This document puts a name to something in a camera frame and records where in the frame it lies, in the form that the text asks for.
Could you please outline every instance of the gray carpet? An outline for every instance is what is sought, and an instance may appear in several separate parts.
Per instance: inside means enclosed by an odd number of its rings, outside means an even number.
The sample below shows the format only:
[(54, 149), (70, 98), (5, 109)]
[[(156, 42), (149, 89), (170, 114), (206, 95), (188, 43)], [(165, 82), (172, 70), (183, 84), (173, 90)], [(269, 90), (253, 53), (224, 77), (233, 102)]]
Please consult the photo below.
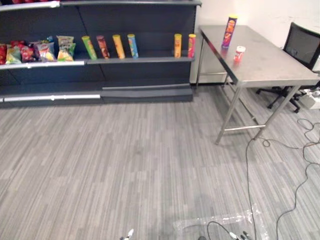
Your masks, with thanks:
[[(272, 98), (254, 89), (243, 96), (260, 123)], [(253, 235), (245, 148), (257, 130), (215, 145), (227, 110), (217, 86), (201, 86), (193, 102), (0, 109), (0, 239), (117, 240), (134, 228), (133, 240), (197, 240), (210, 219)], [(297, 119), (320, 122), (320, 111), (293, 110), (286, 106), (262, 136), (303, 146)], [(242, 121), (251, 120), (239, 107), (230, 126)], [(319, 163), (320, 146), (306, 157)], [(274, 240), (307, 163), (301, 150), (262, 140), (248, 160), (257, 236)], [(281, 240), (320, 239), (320, 167), (308, 176), (297, 209), (279, 223)], [(216, 225), (210, 236), (228, 239)]]

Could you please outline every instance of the metal table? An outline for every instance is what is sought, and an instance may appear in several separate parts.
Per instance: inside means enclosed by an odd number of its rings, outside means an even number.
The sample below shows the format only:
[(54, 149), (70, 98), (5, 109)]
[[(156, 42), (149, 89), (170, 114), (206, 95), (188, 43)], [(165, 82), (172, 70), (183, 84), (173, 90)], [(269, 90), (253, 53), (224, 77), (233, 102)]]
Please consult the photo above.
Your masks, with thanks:
[[(260, 128), (254, 139), (258, 138), (262, 131), (268, 127), (281, 109), (289, 102), (301, 85), (315, 85), (319, 81), (319, 77), (316, 73), (310, 71), (289, 54), (285, 53), (248, 26), (237, 25), (229, 48), (222, 48), (221, 45), (225, 29), (225, 25), (207, 25), (199, 27), (202, 43), (196, 86), (198, 86), (199, 77), (201, 75), (204, 41), (206, 41), (226, 71), (227, 76), (224, 84), (227, 83), (228, 77), (230, 77), (236, 87), (236, 90), (234, 90), (234, 97), (216, 139), (216, 144), (219, 144), (225, 132), (230, 131)], [(239, 63), (234, 62), (237, 46), (246, 47), (242, 60)], [(239, 100), (240, 94), (244, 88), (273, 86), (294, 87), (265, 124), (226, 128), (235, 109), (236, 102)]]

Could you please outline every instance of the wire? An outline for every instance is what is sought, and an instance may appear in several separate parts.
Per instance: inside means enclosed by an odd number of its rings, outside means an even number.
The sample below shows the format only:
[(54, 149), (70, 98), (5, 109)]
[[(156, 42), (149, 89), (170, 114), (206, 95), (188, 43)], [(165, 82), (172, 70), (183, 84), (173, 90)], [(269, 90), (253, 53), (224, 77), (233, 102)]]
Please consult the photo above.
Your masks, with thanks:
[[(307, 127), (305, 126), (302, 122), (307, 122), (308, 124), (310, 124), (310, 127)], [(306, 158), (306, 148), (309, 148), (311, 146), (314, 146), (314, 145), (318, 145), (320, 144), (320, 130), (319, 130), (319, 139), (317, 141), (313, 141), (311, 138), (308, 137), (308, 133), (311, 132), (316, 125), (320, 125), (320, 122), (316, 122), (316, 123), (312, 123), (310, 120), (308, 119), (305, 119), (305, 118), (300, 118), (297, 120), (297, 123), (302, 127), (304, 128), (305, 131), (304, 132), (304, 136), (305, 138), (309, 141), (307, 142), (304, 146), (302, 147), (295, 147), (295, 146), (289, 146), (289, 145), (286, 145), (284, 143), (282, 143), (281, 141), (279, 140), (276, 140), (276, 139), (265, 139), (265, 138), (262, 138), (262, 137), (259, 137), (259, 139), (262, 139), (263, 142), (262, 142), (262, 145), (265, 147), (265, 148), (269, 148), (271, 146), (271, 142), (275, 142), (275, 143), (278, 143), (286, 148), (289, 148), (289, 149), (294, 149), (294, 150), (299, 150), (299, 149), (302, 149), (302, 155), (303, 155), (303, 159), (308, 162), (308, 165), (305, 167), (304, 169), (304, 173), (305, 173), (305, 180), (303, 182), (301, 182), (298, 187), (295, 189), (294, 191), (294, 206), (292, 209), (290, 210), (286, 210), (284, 212), (282, 212), (280, 214), (280, 216), (277, 218), (276, 220), (276, 226), (275, 226), (275, 229), (276, 229), (276, 240), (279, 239), (279, 221), (280, 219), (292, 212), (293, 210), (296, 209), (297, 207), (297, 193), (298, 193), (298, 190), (299, 188), (306, 183), (306, 181), (308, 180), (308, 174), (307, 174), (307, 170), (308, 168), (311, 166), (311, 165), (317, 165), (317, 166), (320, 166), (319, 163), (317, 162), (312, 162), (312, 161), (309, 161), (307, 158)], [(249, 149), (249, 146), (251, 144), (251, 142), (253, 141), (254, 139), (252, 138), (246, 148), (245, 148), (245, 163), (246, 163), (246, 182), (247, 182), (247, 193), (248, 193), (248, 198), (249, 198), (249, 204), (250, 204), (250, 211), (251, 211), (251, 215), (252, 215), (252, 222), (253, 222), (253, 229), (254, 229), (254, 239), (257, 240), (257, 228), (256, 228), (256, 222), (255, 222), (255, 216), (254, 216), (254, 213), (253, 213), (253, 207), (252, 207), (252, 198), (251, 198), (251, 193), (250, 193), (250, 178), (249, 178), (249, 161), (248, 161), (248, 149)]]
[(221, 228), (223, 228), (223, 229), (228, 233), (228, 235), (230, 234), (230, 232), (229, 232), (222, 224), (220, 224), (219, 222), (217, 222), (217, 221), (210, 221), (210, 222), (208, 222), (208, 224), (206, 225), (206, 231), (207, 231), (209, 240), (211, 240), (210, 233), (209, 233), (209, 226), (210, 226), (210, 224), (218, 224)]
[(307, 170), (308, 170), (308, 168), (309, 168), (311, 165), (317, 165), (317, 166), (320, 167), (320, 164), (319, 164), (319, 163), (312, 162), (312, 163), (309, 163), (309, 164), (306, 166), (306, 168), (304, 169), (305, 180), (304, 180), (303, 182), (301, 182), (301, 183), (298, 185), (298, 187), (295, 189), (295, 192), (294, 192), (294, 206), (293, 206), (293, 208), (290, 209), (290, 210), (286, 210), (286, 211), (284, 211), (283, 213), (281, 213), (281, 215), (280, 215), (280, 216), (278, 217), (278, 219), (276, 220), (275, 231), (276, 231), (276, 239), (277, 239), (277, 240), (279, 239), (279, 221), (280, 221), (280, 219), (281, 219), (284, 215), (286, 215), (286, 214), (288, 214), (288, 213), (290, 213), (290, 212), (292, 212), (293, 210), (296, 209), (296, 207), (297, 207), (297, 193), (298, 193), (298, 190), (299, 190), (299, 188), (302, 187), (302, 185), (305, 184), (306, 181), (308, 180), (309, 177), (308, 177), (308, 174), (307, 174)]

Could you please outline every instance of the office chair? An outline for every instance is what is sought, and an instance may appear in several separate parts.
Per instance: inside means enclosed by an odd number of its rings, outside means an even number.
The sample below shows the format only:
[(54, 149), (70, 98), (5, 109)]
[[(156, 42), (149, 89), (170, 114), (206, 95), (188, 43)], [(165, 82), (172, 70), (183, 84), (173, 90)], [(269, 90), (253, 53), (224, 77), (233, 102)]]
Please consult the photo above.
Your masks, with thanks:
[[(320, 34), (292, 22), (283, 50), (312, 71), (320, 54)], [(263, 91), (278, 95), (276, 99), (267, 106), (268, 109), (271, 109), (280, 98), (288, 95), (290, 87), (291, 86), (285, 86), (281, 88), (274, 86), (272, 89), (259, 88), (256, 93), (260, 94), (260, 92)], [(315, 89), (317, 87), (320, 87), (320, 81), (314, 86), (301, 86), (300, 90)], [(296, 107), (294, 110), (295, 113), (298, 113), (300, 110), (297, 101), (304, 94), (305, 93), (301, 92), (296, 93), (290, 99), (290, 103)]]

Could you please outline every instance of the yellow chip can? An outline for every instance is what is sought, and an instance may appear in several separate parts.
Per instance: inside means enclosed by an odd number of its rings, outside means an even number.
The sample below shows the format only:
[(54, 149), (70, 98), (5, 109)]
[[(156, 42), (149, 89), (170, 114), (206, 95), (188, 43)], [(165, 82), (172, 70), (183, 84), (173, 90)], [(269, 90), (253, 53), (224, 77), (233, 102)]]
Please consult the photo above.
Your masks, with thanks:
[(174, 35), (174, 57), (181, 57), (181, 45), (182, 45), (182, 35), (180, 33), (176, 33)]
[(120, 59), (124, 59), (126, 56), (125, 56), (124, 47), (122, 46), (120, 35), (119, 34), (112, 35), (112, 38), (114, 41), (116, 52), (118, 53), (118, 57)]

